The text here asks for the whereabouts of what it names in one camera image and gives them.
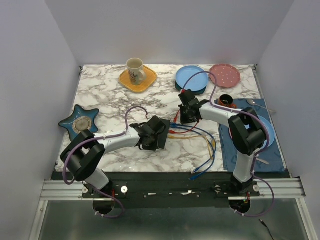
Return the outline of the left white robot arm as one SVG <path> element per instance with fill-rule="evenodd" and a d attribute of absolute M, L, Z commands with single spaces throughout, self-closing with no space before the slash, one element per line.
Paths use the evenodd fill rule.
<path fill-rule="evenodd" d="M 132 123 L 124 132 L 94 135 L 84 130 L 71 141 L 60 155 L 64 163 L 62 178 L 65 184 L 86 182 L 101 198 L 111 191 L 111 180 L 98 165 L 105 154 L 128 147 L 156 151 L 164 149 L 169 133 L 170 121 L 153 116 L 143 123 Z"/>

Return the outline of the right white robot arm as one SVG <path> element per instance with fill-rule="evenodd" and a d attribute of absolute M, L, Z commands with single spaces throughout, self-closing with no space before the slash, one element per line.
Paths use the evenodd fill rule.
<path fill-rule="evenodd" d="M 237 149 L 230 191 L 236 196 L 243 195 L 253 181 L 257 154 L 264 150 L 264 143 L 270 140 L 268 130 L 255 110 L 251 107 L 230 108 L 206 99 L 199 101 L 189 89 L 183 90 L 178 97 L 181 101 L 179 108 L 182 124 L 207 120 L 229 128 L 233 145 Z"/>

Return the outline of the black network switch box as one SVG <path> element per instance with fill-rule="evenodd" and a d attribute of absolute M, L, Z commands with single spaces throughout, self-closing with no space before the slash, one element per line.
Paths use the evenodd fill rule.
<path fill-rule="evenodd" d="M 165 145 L 166 145 L 167 138 L 168 138 L 171 121 L 168 119 L 163 119 L 163 118 L 161 118 L 160 120 L 164 124 L 164 127 L 162 128 L 161 133 L 157 135 L 158 136 L 157 147 L 159 149 L 164 149 Z"/>

